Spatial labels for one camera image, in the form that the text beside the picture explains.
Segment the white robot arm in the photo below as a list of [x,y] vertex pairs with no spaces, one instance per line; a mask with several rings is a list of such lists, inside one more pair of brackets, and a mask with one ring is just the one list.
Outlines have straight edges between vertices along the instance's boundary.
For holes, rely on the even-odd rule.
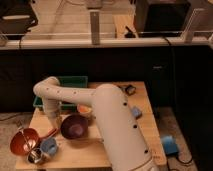
[[128,100],[116,85],[70,88],[62,87],[56,77],[48,77],[33,92],[42,99],[54,128],[61,125],[60,101],[91,107],[113,171],[159,171]]

